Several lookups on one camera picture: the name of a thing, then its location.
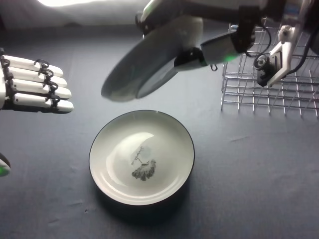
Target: plate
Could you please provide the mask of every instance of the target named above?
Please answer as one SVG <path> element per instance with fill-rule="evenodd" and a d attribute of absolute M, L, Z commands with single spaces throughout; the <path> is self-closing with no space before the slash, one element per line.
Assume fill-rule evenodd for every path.
<path fill-rule="evenodd" d="M 101 95 L 120 102 L 149 95 L 177 74 L 176 56 L 196 46 L 202 33 L 202 19 L 187 15 L 153 30 L 116 65 Z"/>
<path fill-rule="evenodd" d="M 150 205 L 169 198 L 186 182 L 194 165 L 194 145 L 175 118 L 134 111 L 101 129 L 89 164 L 105 195 L 127 205 Z"/>

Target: metal grid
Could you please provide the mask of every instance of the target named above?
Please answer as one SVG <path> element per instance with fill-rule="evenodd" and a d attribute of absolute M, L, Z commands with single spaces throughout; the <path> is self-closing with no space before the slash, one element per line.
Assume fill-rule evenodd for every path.
<path fill-rule="evenodd" d="M 265 19 L 265 25 L 272 36 L 272 44 L 267 52 L 270 52 L 278 43 L 280 27 L 269 26 Z M 229 32 L 237 29 L 236 25 L 229 25 Z M 292 59 L 292 69 L 298 64 L 308 35 L 302 33 Z M 266 31 L 256 28 L 256 41 L 248 51 L 256 56 L 267 46 L 269 42 Z M 268 109 L 269 114 L 274 108 L 281 108 L 285 115 L 288 112 L 299 112 L 301 116 L 309 112 L 317 116 L 319 112 L 319 57 L 311 50 L 308 53 L 304 65 L 296 73 L 288 75 L 271 88 L 260 87 L 257 84 L 257 71 L 253 67 L 254 58 L 242 54 L 231 62 L 223 64 L 223 84 L 221 109 L 225 103 L 237 104 L 241 107 L 251 107 L 252 112 L 258 108 Z"/>

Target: bright light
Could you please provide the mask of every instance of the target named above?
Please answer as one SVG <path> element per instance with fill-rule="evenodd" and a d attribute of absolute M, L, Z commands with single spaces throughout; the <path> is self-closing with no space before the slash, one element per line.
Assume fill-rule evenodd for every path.
<path fill-rule="evenodd" d="M 89 3 L 93 1 L 105 1 L 105 0 L 38 0 L 40 3 L 46 6 L 69 6 L 80 3 Z"/>

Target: green light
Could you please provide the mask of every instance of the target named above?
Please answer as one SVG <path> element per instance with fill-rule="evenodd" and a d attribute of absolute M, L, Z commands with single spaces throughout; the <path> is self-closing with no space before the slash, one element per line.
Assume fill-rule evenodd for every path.
<path fill-rule="evenodd" d="M 5 168 L 0 167 L 0 176 L 5 176 L 8 174 L 8 171 Z"/>
<path fill-rule="evenodd" d="M 224 58 L 224 61 L 232 61 L 232 60 L 234 60 L 236 57 L 237 57 L 237 56 L 226 56 L 226 57 Z"/>

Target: floral design on plate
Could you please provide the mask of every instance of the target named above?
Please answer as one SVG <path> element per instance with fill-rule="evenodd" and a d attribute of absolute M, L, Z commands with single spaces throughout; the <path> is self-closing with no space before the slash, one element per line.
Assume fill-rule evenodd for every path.
<path fill-rule="evenodd" d="M 149 179 L 154 175 L 155 168 L 156 161 L 152 159 L 147 163 L 142 163 L 142 165 L 132 173 L 132 176 L 136 179 L 140 178 L 142 181 L 146 181 L 146 179 Z"/>

